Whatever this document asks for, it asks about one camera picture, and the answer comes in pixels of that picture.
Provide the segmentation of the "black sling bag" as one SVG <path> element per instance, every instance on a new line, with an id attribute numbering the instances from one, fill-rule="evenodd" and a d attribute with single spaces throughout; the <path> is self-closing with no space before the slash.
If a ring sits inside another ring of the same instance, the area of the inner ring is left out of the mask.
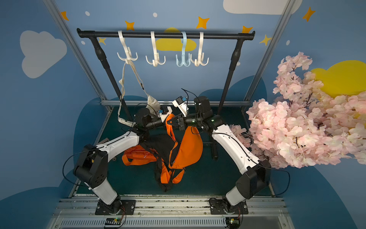
<path id="1" fill-rule="evenodd" d="M 163 192 L 173 186 L 174 169 L 170 169 L 170 152 L 175 142 L 169 135 L 152 135 L 140 144 L 143 149 L 151 153 L 155 159 L 154 178 Z"/>

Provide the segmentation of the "orange sling bag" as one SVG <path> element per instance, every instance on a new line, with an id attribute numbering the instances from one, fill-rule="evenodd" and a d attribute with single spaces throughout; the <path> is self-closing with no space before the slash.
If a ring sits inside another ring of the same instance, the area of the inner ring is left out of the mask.
<path id="1" fill-rule="evenodd" d="M 198 162 L 203 152 L 203 141 L 196 127 L 188 126 L 182 141 L 176 140 L 173 126 L 168 124 L 174 117 L 174 114 L 169 114 L 165 120 L 167 134 L 163 137 L 166 141 L 159 152 L 162 161 L 162 184 L 180 183 L 185 169 Z"/>

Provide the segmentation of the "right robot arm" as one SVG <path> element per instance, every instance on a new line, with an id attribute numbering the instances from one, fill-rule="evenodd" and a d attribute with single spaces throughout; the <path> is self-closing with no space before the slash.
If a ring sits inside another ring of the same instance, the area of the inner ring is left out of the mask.
<path id="1" fill-rule="evenodd" d="M 233 214 L 243 201 L 252 198 L 270 185 L 271 172 L 275 169 L 268 160 L 259 159 L 239 141 L 221 116 L 213 113 L 207 97 L 197 97 L 193 102 L 196 112 L 189 114 L 186 98 L 180 96 L 173 101 L 174 107 L 182 113 L 177 117 L 178 126 L 180 128 L 194 126 L 207 132 L 234 161 L 241 177 L 219 204 L 226 213 Z"/>

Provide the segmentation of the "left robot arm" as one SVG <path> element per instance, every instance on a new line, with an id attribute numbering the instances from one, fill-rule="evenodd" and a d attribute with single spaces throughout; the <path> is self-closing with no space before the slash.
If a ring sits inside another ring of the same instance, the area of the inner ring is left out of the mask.
<path id="1" fill-rule="evenodd" d="M 96 146 L 88 144 L 79 153 L 73 174 L 97 196 L 96 215 L 125 213 L 120 195 L 107 179 L 109 162 L 127 149 L 143 143 L 149 136 L 149 130 L 163 126 L 171 113 L 170 106 L 162 106 L 154 112 L 141 108 L 125 134 Z"/>

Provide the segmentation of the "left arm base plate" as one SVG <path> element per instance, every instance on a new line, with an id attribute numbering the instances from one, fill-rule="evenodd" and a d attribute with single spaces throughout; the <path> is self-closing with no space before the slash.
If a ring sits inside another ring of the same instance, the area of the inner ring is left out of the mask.
<path id="1" fill-rule="evenodd" d="M 135 205 L 136 200 L 116 199 L 111 205 L 107 205 L 99 200 L 95 215 L 133 215 Z"/>

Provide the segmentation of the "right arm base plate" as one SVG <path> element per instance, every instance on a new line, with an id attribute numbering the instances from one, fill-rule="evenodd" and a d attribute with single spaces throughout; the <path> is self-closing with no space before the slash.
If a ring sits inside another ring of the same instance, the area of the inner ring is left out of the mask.
<path id="1" fill-rule="evenodd" d="M 208 200 L 210 212 L 212 215 L 246 215 L 248 208 L 245 201 L 242 201 L 234 206 L 226 199 L 210 198 Z"/>

